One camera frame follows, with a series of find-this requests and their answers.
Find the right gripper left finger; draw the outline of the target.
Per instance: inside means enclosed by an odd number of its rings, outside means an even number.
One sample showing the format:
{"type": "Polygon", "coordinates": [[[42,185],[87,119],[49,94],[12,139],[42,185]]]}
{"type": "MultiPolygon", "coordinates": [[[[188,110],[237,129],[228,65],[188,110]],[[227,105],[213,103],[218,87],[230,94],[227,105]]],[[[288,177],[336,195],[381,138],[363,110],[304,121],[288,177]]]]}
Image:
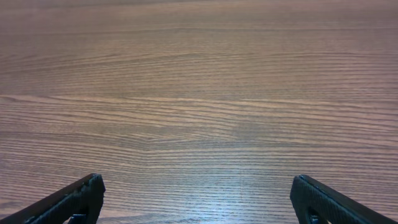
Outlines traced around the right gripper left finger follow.
{"type": "Polygon", "coordinates": [[[3,218],[1,224],[95,224],[103,206],[105,191],[102,176],[89,174],[3,218]]]}

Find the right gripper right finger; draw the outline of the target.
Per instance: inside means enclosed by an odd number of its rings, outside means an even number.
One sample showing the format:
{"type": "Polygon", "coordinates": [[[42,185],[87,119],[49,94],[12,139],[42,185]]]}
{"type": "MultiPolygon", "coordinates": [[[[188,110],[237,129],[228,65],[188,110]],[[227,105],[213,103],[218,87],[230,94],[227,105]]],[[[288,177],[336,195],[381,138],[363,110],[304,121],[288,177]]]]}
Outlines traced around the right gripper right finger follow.
{"type": "Polygon", "coordinates": [[[290,200],[300,224],[397,224],[308,175],[294,177],[290,200]]]}

